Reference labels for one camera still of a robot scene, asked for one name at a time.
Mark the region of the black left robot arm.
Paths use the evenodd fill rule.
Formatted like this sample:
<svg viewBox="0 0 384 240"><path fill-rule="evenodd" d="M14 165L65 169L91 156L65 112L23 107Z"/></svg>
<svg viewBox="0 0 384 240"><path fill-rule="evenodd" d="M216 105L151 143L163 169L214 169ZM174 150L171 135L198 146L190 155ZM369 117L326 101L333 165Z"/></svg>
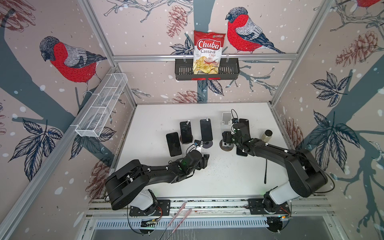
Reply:
<svg viewBox="0 0 384 240"><path fill-rule="evenodd" d="M205 169L210 155L192 150L184 158L169 162L166 166L147 166L132 160L111 174L105 187L112 210L129 205L149 185L178 183L193 176L195 171Z"/></svg>

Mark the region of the round wooden phone stand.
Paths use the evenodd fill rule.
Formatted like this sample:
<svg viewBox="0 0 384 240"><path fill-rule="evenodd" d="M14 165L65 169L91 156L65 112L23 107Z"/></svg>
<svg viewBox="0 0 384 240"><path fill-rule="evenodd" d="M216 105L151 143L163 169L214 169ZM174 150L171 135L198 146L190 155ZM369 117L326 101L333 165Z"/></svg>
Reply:
<svg viewBox="0 0 384 240"><path fill-rule="evenodd" d="M224 142L223 140L220 141L220 144L219 144L220 148L225 151L225 152L229 152L231 151L233 148L234 148L234 144L232 143L226 143Z"/></svg>

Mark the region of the green phone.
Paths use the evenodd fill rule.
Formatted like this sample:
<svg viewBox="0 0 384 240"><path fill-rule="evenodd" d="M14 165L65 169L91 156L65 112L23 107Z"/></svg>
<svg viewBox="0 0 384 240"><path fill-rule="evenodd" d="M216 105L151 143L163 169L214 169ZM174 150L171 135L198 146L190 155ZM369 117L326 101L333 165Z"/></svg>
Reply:
<svg viewBox="0 0 384 240"><path fill-rule="evenodd" d="M237 155L242 157L247 157L248 154L243 152L240 148L237 148Z"/></svg>

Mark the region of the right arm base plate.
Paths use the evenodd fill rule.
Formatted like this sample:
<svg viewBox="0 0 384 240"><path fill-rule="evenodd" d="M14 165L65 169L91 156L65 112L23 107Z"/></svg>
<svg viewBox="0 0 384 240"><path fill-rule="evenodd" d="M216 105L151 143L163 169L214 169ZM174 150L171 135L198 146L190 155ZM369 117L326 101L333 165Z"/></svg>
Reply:
<svg viewBox="0 0 384 240"><path fill-rule="evenodd" d="M288 203L276 205L272 200L248 199L246 208L250 210L251 215L290 215L291 209Z"/></svg>

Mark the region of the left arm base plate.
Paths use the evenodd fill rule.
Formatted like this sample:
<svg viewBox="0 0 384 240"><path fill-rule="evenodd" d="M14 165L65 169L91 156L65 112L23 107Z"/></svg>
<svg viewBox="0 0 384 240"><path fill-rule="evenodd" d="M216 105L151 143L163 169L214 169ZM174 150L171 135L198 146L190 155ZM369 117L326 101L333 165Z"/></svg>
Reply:
<svg viewBox="0 0 384 240"><path fill-rule="evenodd" d="M130 217L160 217L170 214L170 200L157 200L154 204L145 210L131 206L129 210Z"/></svg>

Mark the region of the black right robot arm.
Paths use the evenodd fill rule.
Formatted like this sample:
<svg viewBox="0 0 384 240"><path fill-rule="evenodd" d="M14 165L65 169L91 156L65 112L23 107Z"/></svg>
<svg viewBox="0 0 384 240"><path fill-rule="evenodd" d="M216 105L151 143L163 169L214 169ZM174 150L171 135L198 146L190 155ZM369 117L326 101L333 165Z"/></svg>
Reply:
<svg viewBox="0 0 384 240"><path fill-rule="evenodd" d="M222 138L223 143L233 144L247 155L264 158L286 169L288 181L264 194L263 205L268 213L276 212L290 200L307 198L328 183L326 173L307 150L284 149L252 138L243 123L233 124L231 130L222 133Z"/></svg>

